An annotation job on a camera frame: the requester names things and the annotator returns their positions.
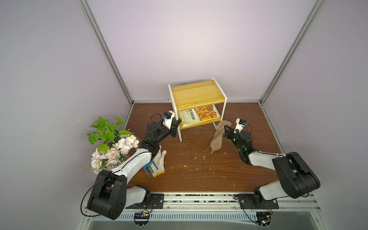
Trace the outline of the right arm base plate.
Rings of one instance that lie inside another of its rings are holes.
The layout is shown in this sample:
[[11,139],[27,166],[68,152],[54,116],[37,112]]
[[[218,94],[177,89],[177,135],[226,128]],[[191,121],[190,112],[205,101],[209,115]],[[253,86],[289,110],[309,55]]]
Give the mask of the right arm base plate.
[[259,194],[238,194],[241,209],[279,209],[275,199],[265,200]]

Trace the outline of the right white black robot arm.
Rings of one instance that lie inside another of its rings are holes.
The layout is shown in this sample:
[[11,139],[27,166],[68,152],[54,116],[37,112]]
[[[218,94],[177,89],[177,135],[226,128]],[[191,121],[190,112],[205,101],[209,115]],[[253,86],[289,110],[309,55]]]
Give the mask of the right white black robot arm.
[[224,131],[224,138],[235,145],[243,163],[267,168],[277,174],[275,182],[254,189],[252,200],[256,205],[273,202],[278,198],[306,197],[320,188],[320,180],[297,152],[278,154],[255,150],[250,132],[239,126],[235,129],[225,126]]

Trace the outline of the colourful China history picture book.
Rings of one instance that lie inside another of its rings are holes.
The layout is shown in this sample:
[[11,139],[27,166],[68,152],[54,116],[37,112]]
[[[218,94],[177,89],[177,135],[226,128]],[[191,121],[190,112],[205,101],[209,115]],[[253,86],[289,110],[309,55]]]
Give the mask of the colourful China history picture book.
[[197,123],[213,121],[220,118],[216,106],[205,105],[179,112],[182,127],[188,127]]

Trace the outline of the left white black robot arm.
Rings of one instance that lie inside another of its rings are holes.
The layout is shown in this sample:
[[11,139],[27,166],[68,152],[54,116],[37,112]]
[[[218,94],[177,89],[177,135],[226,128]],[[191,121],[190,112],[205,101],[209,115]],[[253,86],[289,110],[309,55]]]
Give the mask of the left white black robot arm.
[[87,191],[89,200],[87,209],[95,212],[95,216],[105,216],[115,220],[124,208],[134,205],[148,207],[150,205],[150,189],[144,186],[129,188],[129,181],[140,169],[151,167],[159,169],[159,158],[165,155],[160,142],[168,136],[175,137],[181,119],[174,117],[164,121],[150,122],[147,125],[146,137],[135,153],[122,165],[101,171],[95,184]]

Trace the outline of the white wooden two-tier bookshelf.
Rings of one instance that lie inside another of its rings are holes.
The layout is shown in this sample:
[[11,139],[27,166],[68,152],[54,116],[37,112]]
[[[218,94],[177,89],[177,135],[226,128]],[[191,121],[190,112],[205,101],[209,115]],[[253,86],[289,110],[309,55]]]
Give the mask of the white wooden two-tier bookshelf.
[[227,104],[227,96],[218,81],[213,77],[209,81],[202,81],[181,86],[168,86],[171,104],[175,117],[179,118],[179,112],[195,109],[201,106],[223,104],[222,113],[218,118],[210,121],[201,121],[189,125],[187,128],[197,127],[205,124],[220,122],[223,120]]

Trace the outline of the brown striped cloth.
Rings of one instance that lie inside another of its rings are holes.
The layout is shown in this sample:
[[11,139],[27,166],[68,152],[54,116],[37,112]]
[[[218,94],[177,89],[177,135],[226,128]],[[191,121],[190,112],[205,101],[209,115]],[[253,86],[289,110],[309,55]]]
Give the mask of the brown striped cloth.
[[215,134],[213,136],[212,141],[210,142],[210,148],[211,148],[211,153],[213,154],[215,151],[218,151],[222,148],[222,142],[224,139],[224,134],[225,134],[225,126],[231,126],[231,122],[230,121],[226,121],[226,120],[222,120],[220,121],[217,125],[216,125],[216,131]]

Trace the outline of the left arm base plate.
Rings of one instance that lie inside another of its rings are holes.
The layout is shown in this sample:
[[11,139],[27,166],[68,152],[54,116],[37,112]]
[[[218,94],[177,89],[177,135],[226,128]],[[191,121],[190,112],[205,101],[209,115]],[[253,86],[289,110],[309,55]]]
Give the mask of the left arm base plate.
[[141,203],[125,207],[125,209],[163,209],[164,194],[149,193]]

